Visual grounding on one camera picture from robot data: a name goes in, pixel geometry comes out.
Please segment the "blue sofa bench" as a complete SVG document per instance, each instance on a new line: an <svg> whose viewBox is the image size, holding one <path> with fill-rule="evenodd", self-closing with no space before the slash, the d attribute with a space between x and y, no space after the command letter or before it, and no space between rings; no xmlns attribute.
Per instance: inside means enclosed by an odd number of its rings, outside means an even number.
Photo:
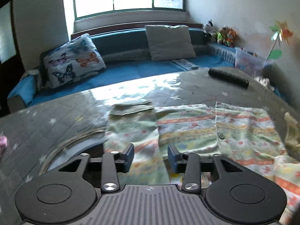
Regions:
<svg viewBox="0 0 300 225"><path fill-rule="evenodd" d="M196 57L188 58L187 61L200 68L234 66L236 57L234 48L209 43L207 34L200 29L190 28L189 33ZM144 28L104 33L92 36L91 40L100 50L100 55L106 65L105 69L79 82L71 82L55 89L40 88L41 90L38 90L39 76L41 76L42 84L46 83L48 76L43 67L44 57L57 52L60 48L45 51L40 55L41 65L37 67L40 74L36 72L25 74L26 77L20 80L8 95L7 104L10 113L100 86L188 71L184 66L172 60L151 60Z"/></svg>

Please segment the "clear plastic storage box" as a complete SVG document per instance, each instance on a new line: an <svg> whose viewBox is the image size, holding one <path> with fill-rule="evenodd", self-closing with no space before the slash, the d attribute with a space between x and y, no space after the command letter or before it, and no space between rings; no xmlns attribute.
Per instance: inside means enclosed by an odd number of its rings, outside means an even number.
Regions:
<svg viewBox="0 0 300 225"><path fill-rule="evenodd" d="M242 48L236 47L234 66L251 77L257 77L263 73L267 62L263 57L255 56Z"/></svg>

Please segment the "round induction cooktop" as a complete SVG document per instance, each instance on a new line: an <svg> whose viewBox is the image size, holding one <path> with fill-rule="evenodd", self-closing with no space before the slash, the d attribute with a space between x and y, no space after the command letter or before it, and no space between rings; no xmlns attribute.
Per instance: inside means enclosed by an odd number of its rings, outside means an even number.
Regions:
<svg viewBox="0 0 300 225"><path fill-rule="evenodd" d="M104 142L104 134L104 129L95 128L61 142L46 156L39 175L65 163L89 148L101 145Z"/></svg>

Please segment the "black remote control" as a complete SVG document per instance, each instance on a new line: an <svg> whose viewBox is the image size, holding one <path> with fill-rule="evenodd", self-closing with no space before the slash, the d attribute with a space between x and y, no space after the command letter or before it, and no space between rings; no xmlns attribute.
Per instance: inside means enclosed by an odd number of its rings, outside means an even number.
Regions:
<svg viewBox="0 0 300 225"><path fill-rule="evenodd" d="M235 85L240 86L244 89L247 89L249 87L249 81L248 80L246 80L244 78L241 78L239 76L236 76L236 75L234 75L232 73L229 73L229 72L225 72L225 71L222 71L222 70L210 68L208 70L208 74L211 77L223 80L223 81L228 82L228 83L235 84Z"/></svg>

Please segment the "orange green plush toys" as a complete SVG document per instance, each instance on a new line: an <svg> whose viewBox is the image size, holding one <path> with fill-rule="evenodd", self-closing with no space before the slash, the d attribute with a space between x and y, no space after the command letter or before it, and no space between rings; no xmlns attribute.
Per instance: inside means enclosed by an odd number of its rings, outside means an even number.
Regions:
<svg viewBox="0 0 300 225"><path fill-rule="evenodd" d="M222 27L217 30L217 43L220 45L234 47L234 41L236 39L236 31L230 27Z"/></svg>

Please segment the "colourful paper pinwheel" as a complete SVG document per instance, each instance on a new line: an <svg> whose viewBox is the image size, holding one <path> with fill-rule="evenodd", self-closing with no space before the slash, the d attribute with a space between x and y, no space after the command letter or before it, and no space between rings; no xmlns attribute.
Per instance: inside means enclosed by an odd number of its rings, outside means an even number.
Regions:
<svg viewBox="0 0 300 225"><path fill-rule="evenodd" d="M271 41L273 41L273 45L266 57L265 62L268 60L277 60L282 56L282 50L276 49L275 47L281 47L282 42L286 42L289 45L289 39L293 36L293 32L288 28L288 24L286 21L279 22L275 21L274 26L270 26L269 29L273 32L271 37Z"/></svg>

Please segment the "colourful patterned fleece garment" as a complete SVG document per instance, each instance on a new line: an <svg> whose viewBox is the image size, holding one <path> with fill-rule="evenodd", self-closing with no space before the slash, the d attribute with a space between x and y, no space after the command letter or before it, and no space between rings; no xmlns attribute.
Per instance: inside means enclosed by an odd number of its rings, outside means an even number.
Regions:
<svg viewBox="0 0 300 225"><path fill-rule="evenodd" d="M181 184L166 165L167 147L210 157L220 153L278 184L287 196L281 216L289 224L299 210L299 161L288 155L264 109L216 103L155 107L151 102L112 106L104 149L134 145L134 159L122 184Z"/></svg>

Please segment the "grey cushion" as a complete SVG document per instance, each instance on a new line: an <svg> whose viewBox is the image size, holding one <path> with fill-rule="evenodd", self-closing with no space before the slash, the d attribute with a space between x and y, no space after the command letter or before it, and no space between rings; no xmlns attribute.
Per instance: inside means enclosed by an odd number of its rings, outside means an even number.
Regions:
<svg viewBox="0 0 300 225"><path fill-rule="evenodd" d="M145 30L153 61L196 57L188 26L146 25Z"/></svg>

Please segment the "white crumpled cloth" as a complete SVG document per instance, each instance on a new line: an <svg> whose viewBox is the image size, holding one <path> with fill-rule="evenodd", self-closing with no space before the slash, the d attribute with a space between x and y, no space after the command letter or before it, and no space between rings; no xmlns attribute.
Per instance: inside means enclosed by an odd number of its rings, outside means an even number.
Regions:
<svg viewBox="0 0 300 225"><path fill-rule="evenodd" d="M257 76L254 78L254 80L256 82L258 82L260 85L262 85L263 87L265 87L271 91L275 90L275 88L273 86L271 86L271 82L270 82L269 78L263 78L262 76Z"/></svg>

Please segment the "black white plush toy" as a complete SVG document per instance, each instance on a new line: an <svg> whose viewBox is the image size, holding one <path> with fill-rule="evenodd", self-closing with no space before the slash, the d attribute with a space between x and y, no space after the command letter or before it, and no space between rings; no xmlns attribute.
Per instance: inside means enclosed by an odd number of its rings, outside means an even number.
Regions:
<svg viewBox="0 0 300 225"><path fill-rule="evenodd" d="M208 20L207 23L204 25L203 29L206 37L212 42L215 42L217 38L217 33L214 29L212 20Z"/></svg>

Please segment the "small pink object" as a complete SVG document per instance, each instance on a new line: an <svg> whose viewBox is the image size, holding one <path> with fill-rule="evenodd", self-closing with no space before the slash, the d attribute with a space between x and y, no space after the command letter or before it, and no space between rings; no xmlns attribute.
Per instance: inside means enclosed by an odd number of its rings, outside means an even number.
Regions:
<svg viewBox="0 0 300 225"><path fill-rule="evenodd" d="M5 135L0 135L0 155L7 149L8 147L8 138Z"/></svg>

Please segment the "butterfly print pillow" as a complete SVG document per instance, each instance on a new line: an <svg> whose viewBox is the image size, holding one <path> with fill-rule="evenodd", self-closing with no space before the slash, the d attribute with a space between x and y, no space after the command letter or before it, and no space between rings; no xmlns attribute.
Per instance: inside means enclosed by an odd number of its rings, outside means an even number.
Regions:
<svg viewBox="0 0 300 225"><path fill-rule="evenodd" d="M58 88L96 75L106 65L89 34L83 34L43 58L47 73L46 87Z"/></svg>

